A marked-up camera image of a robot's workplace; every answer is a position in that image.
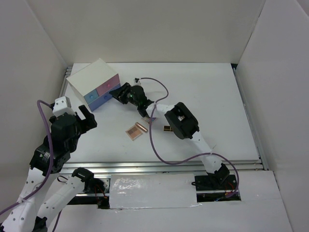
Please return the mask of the pink drawer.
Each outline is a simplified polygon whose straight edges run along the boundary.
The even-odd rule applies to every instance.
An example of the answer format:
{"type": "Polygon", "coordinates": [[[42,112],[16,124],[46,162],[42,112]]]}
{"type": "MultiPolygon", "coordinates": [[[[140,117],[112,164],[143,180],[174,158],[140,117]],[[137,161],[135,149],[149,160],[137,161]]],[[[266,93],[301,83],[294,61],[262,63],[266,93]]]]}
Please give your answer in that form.
{"type": "Polygon", "coordinates": [[[101,84],[99,87],[97,87],[97,93],[99,96],[102,96],[118,84],[120,84],[120,79],[119,74],[116,74],[107,81],[105,81],[103,84],[101,84]]]}

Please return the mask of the light blue small drawer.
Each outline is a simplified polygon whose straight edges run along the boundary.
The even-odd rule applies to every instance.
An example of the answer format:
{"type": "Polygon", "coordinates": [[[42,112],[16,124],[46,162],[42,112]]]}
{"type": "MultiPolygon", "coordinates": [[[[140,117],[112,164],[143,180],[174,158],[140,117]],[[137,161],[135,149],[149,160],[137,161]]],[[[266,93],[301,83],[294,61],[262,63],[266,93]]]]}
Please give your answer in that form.
{"type": "Polygon", "coordinates": [[[84,95],[84,99],[88,105],[93,101],[95,101],[97,98],[98,98],[98,92],[96,89],[84,95]]]}

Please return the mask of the gold lipstick tube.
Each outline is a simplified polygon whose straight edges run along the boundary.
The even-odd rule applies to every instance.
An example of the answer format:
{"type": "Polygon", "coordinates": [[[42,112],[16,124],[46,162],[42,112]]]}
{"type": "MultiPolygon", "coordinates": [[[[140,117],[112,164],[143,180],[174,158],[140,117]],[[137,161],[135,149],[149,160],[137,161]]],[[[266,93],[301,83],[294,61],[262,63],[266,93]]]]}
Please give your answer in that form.
{"type": "Polygon", "coordinates": [[[136,122],[135,125],[136,125],[136,127],[138,127],[138,128],[139,128],[141,131],[143,131],[144,133],[147,133],[147,132],[148,132],[148,129],[147,129],[145,126],[143,126],[141,123],[136,122]]]}

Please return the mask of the black gold lipstick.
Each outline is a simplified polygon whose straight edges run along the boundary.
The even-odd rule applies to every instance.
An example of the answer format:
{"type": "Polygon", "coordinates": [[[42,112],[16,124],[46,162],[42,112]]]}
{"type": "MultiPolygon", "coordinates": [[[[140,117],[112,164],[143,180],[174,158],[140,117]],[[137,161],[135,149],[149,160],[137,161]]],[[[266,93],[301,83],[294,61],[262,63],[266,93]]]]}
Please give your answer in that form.
{"type": "Polygon", "coordinates": [[[173,132],[173,129],[171,128],[171,126],[164,126],[163,131],[173,132]]]}

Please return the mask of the dark blue drawer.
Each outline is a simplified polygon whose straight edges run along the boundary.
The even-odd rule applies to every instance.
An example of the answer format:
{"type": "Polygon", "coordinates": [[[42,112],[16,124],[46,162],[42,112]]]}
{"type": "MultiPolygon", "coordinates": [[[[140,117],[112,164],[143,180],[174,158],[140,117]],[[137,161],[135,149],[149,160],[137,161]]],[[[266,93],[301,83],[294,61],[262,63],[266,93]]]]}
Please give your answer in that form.
{"type": "Polygon", "coordinates": [[[117,84],[112,89],[108,90],[106,93],[99,96],[96,100],[94,100],[88,105],[89,109],[93,112],[94,110],[99,108],[101,105],[103,105],[105,102],[109,101],[112,98],[112,95],[109,92],[118,89],[120,86],[121,86],[120,84],[117,84]]]}

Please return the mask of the colourful glitter eyeshadow palette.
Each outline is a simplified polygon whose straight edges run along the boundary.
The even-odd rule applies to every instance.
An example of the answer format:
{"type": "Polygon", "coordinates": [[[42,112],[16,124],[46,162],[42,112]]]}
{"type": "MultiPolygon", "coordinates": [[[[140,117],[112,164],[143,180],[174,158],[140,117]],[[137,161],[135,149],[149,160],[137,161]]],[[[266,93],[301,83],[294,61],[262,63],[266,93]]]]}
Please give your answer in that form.
{"type": "Polygon", "coordinates": [[[148,125],[149,125],[151,122],[153,123],[153,122],[155,122],[155,121],[157,120],[156,117],[147,117],[147,116],[142,117],[141,119],[142,119],[143,122],[145,122],[145,123],[148,124],[148,125]]]}

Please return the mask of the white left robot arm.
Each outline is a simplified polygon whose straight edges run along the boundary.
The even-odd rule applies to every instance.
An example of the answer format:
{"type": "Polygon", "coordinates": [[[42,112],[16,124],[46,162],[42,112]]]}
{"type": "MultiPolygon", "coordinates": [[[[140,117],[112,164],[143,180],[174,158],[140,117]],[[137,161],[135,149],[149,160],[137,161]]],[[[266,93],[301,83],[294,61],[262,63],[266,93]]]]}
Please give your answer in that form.
{"type": "Polygon", "coordinates": [[[63,165],[77,149],[81,135],[97,127],[94,115],[84,105],[79,106],[84,119],[67,105],[54,103],[49,108],[53,110],[49,120],[40,110],[46,137],[34,151],[19,198],[16,203],[1,211],[1,214],[9,212],[0,225],[2,232],[46,232],[54,218],[59,217],[62,209],[78,193],[88,193],[94,189],[94,174],[79,167],[58,192],[49,199],[45,198],[63,165]]]}

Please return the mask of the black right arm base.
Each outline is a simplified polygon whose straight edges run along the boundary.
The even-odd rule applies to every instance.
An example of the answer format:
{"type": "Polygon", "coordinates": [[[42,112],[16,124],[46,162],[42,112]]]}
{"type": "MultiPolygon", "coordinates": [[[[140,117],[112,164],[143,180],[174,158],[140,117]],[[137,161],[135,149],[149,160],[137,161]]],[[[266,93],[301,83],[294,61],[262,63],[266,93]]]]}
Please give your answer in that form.
{"type": "Polygon", "coordinates": [[[235,174],[229,174],[221,184],[214,177],[195,175],[191,185],[196,188],[198,203],[241,200],[235,174]]]}

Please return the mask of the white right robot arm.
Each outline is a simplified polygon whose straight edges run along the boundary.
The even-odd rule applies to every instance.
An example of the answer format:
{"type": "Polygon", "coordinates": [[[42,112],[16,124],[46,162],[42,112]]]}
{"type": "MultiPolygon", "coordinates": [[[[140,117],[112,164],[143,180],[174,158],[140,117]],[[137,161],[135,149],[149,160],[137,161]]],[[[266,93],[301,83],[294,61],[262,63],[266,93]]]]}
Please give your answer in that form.
{"type": "Polygon", "coordinates": [[[212,149],[204,140],[198,125],[198,120],[182,102],[175,105],[160,104],[159,102],[167,96],[156,101],[148,99],[144,89],[140,85],[123,84],[121,87],[109,92],[113,98],[122,104],[130,103],[137,107],[142,117],[149,117],[149,138],[151,147],[157,158],[168,165],[180,165],[197,157],[202,161],[206,173],[210,177],[210,184],[215,189],[221,189],[227,183],[230,172],[221,161],[221,155],[212,153],[212,149]],[[158,117],[155,113],[164,116],[170,125],[173,133],[181,140],[187,140],[196,146],[199,153],[183,161],[171,162],[163,160],[157,152],[152,135],[153,117],[158,117]]]}

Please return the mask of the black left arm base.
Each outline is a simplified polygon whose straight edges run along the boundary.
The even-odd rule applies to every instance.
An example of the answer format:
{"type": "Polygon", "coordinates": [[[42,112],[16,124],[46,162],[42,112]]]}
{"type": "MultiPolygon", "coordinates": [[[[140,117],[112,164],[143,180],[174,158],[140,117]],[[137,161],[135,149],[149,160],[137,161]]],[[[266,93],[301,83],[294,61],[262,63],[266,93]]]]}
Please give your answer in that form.
{"type": "Polygon", "coordinates": [[[96,204],[99,209],[109,209],[110,180],[94,178],[94,174],[86,168],[79,167],[75,169],[72,176],[77,176],[84,181],[83,194],[86,196],[74,196],[68,205],[89,205],[96,204]]]}

